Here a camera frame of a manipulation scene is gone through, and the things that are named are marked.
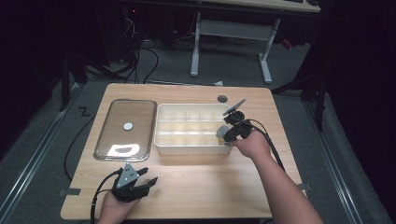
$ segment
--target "human arm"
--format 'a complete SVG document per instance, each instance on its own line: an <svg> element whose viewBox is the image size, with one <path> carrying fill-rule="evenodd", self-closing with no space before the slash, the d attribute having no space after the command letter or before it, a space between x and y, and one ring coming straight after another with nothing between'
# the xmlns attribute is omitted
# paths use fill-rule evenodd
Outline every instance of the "human arm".
<svg viewBox="0 0 396 224"><path fill-rule="evenodd" d="M102 203L98 224L119 224L128 217L131 210L139 203L140 199L130 203L120 202L113 193L108 192Z"/></svg>
<svg viewBox="0 0 396 224"><path fill-rule="evenodd" d="M256 166L276 223L323 223L312 203L271 157L268 142L260 132L253 131L233 145Z"/></svg>

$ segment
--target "white plastic bin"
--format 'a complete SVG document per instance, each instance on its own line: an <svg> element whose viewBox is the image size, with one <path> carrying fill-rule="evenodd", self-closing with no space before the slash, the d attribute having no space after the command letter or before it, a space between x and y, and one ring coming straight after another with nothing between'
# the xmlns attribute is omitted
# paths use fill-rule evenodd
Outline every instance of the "white plastic bin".
<svg viewBox="0 0 396 224"><path fill-rule="evenodd" d="M221 104L163 104L157 109L154 144L161 155L229 154L232 147L216 137L226 125Z"/></svg>

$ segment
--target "wire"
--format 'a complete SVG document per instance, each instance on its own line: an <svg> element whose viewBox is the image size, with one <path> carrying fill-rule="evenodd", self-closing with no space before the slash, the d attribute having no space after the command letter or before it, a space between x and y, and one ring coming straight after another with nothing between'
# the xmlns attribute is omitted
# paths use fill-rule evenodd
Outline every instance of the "wire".
<svg viewBox="0 0 396 224"><path fill-rule="evenodd" d="M224 40L224 38L223 37L219 37L219 36L214 36L214 38L212 38L212 39L215 39L215 41L216 40L219 40L219 44L217 45L217 46L215 46L214 48L207 48L207 47L204 47L204 45L202 45L202 44L200 44L200 47L202 48L202 49L211 49L211 50L214 50L214 49L219 49L222 45L223 45L223 40Z"/></svg>
<svg viewBox="0 0 396 224"><path fill-rule="evenodd" d="M93 196L92 199L92 204L91 204L91 224L95 223L95 207L96 207L96 201L98 199L98 195L99 193L105 191L105 190L100 190L102 188L102 186L106 183L106 181L113 175L120 175L122 173L123 169L120 168L118 171L115 171L113 173L111 173L110 175L106 176L105 179L102 181L102 183L100 183L98 189L95 192L95 195Z"/></svg>
<svg viewBox="0 0 396 224"><path fill-rule="evenodd" d="M268 132L265 130L264 126L263 126L260 122L258 122L258 121L255 120L255 119L244 119L244 120L235 119L235 118L232 118L232 119L235 120L235 121L237 121L237 122L246 124L246 125L248 125L248 126L254 128L255 130L257 130L259 133L261 133L261 134L265 137L265 139L267 140L268 145L270 146L271 151L273 152L273 154L274 154L274 156L275 156L275 159L276 159L277 164L280 166L280 168L282 168L282 170L285 171L285 167L283 166L283 162L282 162L282 160L280 159L279 154L277 153L277 150L276 150L276 148L275 148L275 146L274 146L274 144L273 144L273 142L272 142L272 140L271 140L271 138L270 138L270 135L268 134ZM261 130L259 127L257 127L257 126L255 126L255 125L251 124L250 121L254 121L254 122L259 123L259 124L262 126L262 128L264 129L264 131Z"/></svg>
<svg viewBox="0 0 396 224"><path fill-rule="evenodd" d="M156 59L157 59L157 62L155 63L155 65L154 65L154 67L151 69L151 71L146 75L145 79L143 80L143 84L146 84L146 81L147 81L147 79L149 78L149 76L151 75L151 73L154 72L154 70L157 68L158 61L159 61L158 55L157 55L154 51L152 51L151 49L145 49L145 50L148 50L148 51L150 51L151 53L153 53L153 54L155 55Z"/></svg>
<svg viewBox="0 0 396 224"><path fill-rule="evenodd" d="M105 191L111 191L111 189L102 189L101 191L99 191L99 193L105 192Z"/></svg>
<svg viewBox="0 0 396 224"><path fill-rule="evenodd" d="M64 156L64 174L66 175L67 179L69 179L70 181L72 181L72 177L71 175L67 172L67 157L69 156L70 150L72 149L73 145L76 143L78 137L81 135L82 131L85 130L85 128L88 126L88 124L91 123L91 121L93 121L93 119L96 117L96 115L93 115L92 118L90 120L88 120L88 122L84 125L84 127L82 127L78 134L74 137L72 143L70 144L69 148L66 151L66 155Z"/></svg>
<svg viewBox="0 0 396 224"><path fill-rule="evenodd" d="M129 26L128 26L128 28L127 28L126 31L125 31L125 33L128 33L128 31L129 31L129 29L131 28L131 26L134 27L134 22L131 21L129 18L125 18L125 20L127 20L127 21L130 23ZM134 29L132 30L131 40L134 40Z"/></svg>
<svg viewBox="0 0 396 224"><path fill-rule="evenodd" d="M110 71L109 69L105 68L104 66L102 66L101 64L97 64L94 62L91 62L89 59L83 57L82 55L78 55L76 54L76 57L78 59L80 59L81 61L83 61L85 64L91 66L92 68L94 68L95 70L97 70L98 72L92 71L91 69L85 67L85 71L87 73L90 73L92 75L95 76L108 76L108 77L112 77L115 79L124 79L125 77L120 76L120 74L127 72L128 70L134 70L136 65L137 65L137 61L136 61L136 57L134 55L134 49L139 49L141 45L141 41L135 41L134 43L132 43L132 45L129 45L129 42L127 42L127 46L128 46L128 55L127 58L129 59L129 63L121 68L120 70L117 71Z"/></svg>
<svg viewBox="0 0 396 224"><path fill-rule="evenodd" d="M189 38L195 36L195 34L190 35L190 36L188 36L188 35L191 33L192 27L194 26L194 22L195 22L196 16L197 16L197 13L195 12L194 13L194 17L192 18L192 22L191 22L191 26L190 26L189 31L185 35L183 35L181 38L175 39L175 41L189 39Z"/></svg>
<svg viewBox="0 0 396 224"><path fill-rule="evenodd" d="M139 75L137 74L137 69L134 70L134 84L139 84Z"/></svg>
<svg viewBox="0 0 396 224"><path fill-rule="evenodd" d="M128 78L131 76L131 74L134 72L134 71L136 71L136 69L137 69L137 64L139 63L139 49L137 49L137 57L136 56L134 56L134 60L135 60L135 64L134 64L134 68L131 70L131 72L130 73L128 73L128 75L125 77L125 79L124 79L124 83L127 83L128 82Z"/></svg>
<svg viewBox="0 0 396 224"><path fill-rule="evenodd" d="M189 38L185 38L183 40L174 41L174 44L181 46L181 47L189 47L194 44L194 40L190 40L190 38L194 37L194 35L190 36Z"/></svg>

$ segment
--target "forearm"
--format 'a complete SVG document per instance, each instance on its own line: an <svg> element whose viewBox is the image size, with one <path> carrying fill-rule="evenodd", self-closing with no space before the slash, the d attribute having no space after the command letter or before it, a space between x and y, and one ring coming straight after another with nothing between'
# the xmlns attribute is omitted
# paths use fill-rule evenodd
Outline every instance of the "forearm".
<svg viewBox="0 0 396 224"><path fill-rule="evenodd" d="M271 157L253 160L276 223L322 223L318 212Z"/></svg>
<svg viewBox="0 0 396 224"><path fill-rule="evenodd" d="M97 224L119 224L114 222L111 218L99 218Z"/></svg>

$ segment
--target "wooden table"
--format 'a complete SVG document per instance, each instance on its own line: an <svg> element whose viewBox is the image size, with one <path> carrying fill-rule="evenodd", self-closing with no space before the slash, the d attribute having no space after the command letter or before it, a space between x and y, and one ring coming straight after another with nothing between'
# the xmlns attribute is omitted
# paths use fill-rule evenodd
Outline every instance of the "wooden table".
<svg viewBox="0 0 396 224"><path fill-rule="evenodd" d="M123 161L97 161L92 155L112 101L129 98L153 100L158 105L216 104L219 95L228 97L228 105L247 98L239 110L247 119L256 119L264 125L286 172L296 184L300 184L302 181L288 139L268 89L110 84L71 183L71 188L81 189L81 192L66 196L61 216L65 219L89 218L92 197L101 181L125 165ZM136 170L148 167L148 173L142 175L136 185L155 176L159 178L148 197L143 198L129 215L130 219L271 217L256 168L235 147L229 155L162 156L152 144L149 158L134 162L132 166ZM102 189L111 189L114 179L110 178ZM104 193L98 198L97 217L103 196Z"/></svg>

